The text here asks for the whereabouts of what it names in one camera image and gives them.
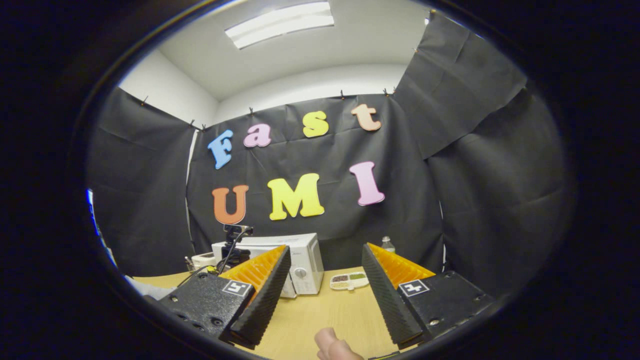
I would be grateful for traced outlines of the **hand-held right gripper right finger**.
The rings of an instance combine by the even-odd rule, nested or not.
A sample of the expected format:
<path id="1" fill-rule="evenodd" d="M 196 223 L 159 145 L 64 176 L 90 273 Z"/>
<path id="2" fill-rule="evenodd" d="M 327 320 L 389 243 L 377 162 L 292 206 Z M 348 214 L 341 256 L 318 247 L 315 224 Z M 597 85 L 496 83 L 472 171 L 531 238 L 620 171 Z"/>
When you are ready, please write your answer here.
<path id="1" fill-rule="evenodd" d="M 457 330 L 495 301 L 455 271 L 434 273 L 372 243 L 364 244 L 361 262 L 391 341 L 400 350 Z"/>

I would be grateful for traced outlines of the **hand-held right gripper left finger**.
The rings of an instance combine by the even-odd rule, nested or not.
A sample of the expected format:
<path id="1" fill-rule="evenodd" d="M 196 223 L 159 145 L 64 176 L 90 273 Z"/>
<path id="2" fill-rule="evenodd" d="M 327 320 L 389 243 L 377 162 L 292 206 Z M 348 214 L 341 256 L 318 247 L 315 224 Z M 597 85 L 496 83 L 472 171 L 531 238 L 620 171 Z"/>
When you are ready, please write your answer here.
<path id="1" fill-rule="evenodd" d="M 219 275 L 194 273 L 158 301 L 197 334 L 254 349 L 278 305 L 291 251 L 277 246 Z"/>

